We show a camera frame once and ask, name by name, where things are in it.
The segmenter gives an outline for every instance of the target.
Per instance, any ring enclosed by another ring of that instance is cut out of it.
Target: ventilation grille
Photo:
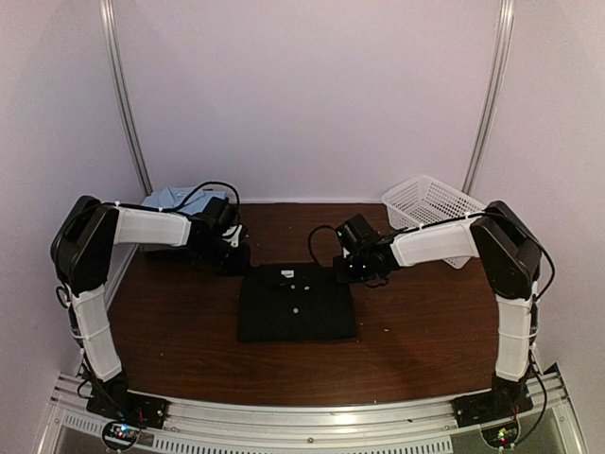
[[[169,437],[155,437],[153,448],[157,452],[165,454],[283,454],[282,450],[245,450],[229,449],[219,447],[209,447],[206,444],[189,442],[184,440],[174,440]],[[288,450],[288,454],[301,454],[313,452],[315,449],[306,449],[305,451]],[[452,442],[450,437],[440,437],[428,441],[405,443],[396,447],[382,449],[366,449],[343,451],[340,449],[322,449],[322,454],[452,454]]]
[[[103,427],[97,421],[89,419],[86,416],[73,413],[67,413],[65,415],[63,425],[68,428],[74,428],[75,430],[98,436],[101,435],[101,430],[103,429]]]

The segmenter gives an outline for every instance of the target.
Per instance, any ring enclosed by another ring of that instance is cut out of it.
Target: robotic arm
[[[335,257],[340,282],[387,279],[392,271],[446,258],[479,257],[499,310],[498,358],[492,389],[455,401],[459,426],[529,410],[525,399],[529,353],[538,330],[537,280],[541,247],[502,201],[484,213],[381,236],[357,215],[336,228],[344,255]]]
[[[81,197],[51,246],[62,301],[72,334],[85,352],[93,382],[88,410],[114,419],[136,413],[138,424],[162,425],[165,401],[128,392],[128,378],[115,352],[105,304],[105,282],[115,244],[162,244],[186,247],[209,258],[223,273],[242,273],[250,248],[240,244],[246,233],[234,225],[229,201],[212,198],[203,212],[190,217],[137,205],[101,203]]]

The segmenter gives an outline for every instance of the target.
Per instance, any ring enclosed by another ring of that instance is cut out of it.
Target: perforated basket
[[[418,227],[485,208],[480,201],[425,175],[397,184],[382,196],[382,202],[389,209],[389,223],[394,229]],[[459,270],[468,260],[458,257],[444,261]]]

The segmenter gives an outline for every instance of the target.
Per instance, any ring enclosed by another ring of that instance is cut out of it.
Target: dark wood surface
[[[244,205],[253,264],[308,262],[306,236],[363,213],[389,230],[381,205]],[[317,234],[320,260],[338,253]],[[497,308],[478,260],[395,272],[387,287],[353,286],[358,339],[238,343],[240,278],[138,253],[110,310],[117,351],[135,391],[232,404],[395,402],[490,386]]]

